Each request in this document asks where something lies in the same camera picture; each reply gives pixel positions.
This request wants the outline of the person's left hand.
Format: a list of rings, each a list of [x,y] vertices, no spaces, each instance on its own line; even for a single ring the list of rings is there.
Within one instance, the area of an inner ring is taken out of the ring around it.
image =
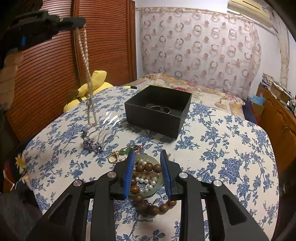
[[[18,66],[23,61],[22,52],[12,52],[6,56],[4,67],[1,69],[0,91],[1,91],[1,107],[8,110],[13,103],[15,91],[15,77],[17,75]]]

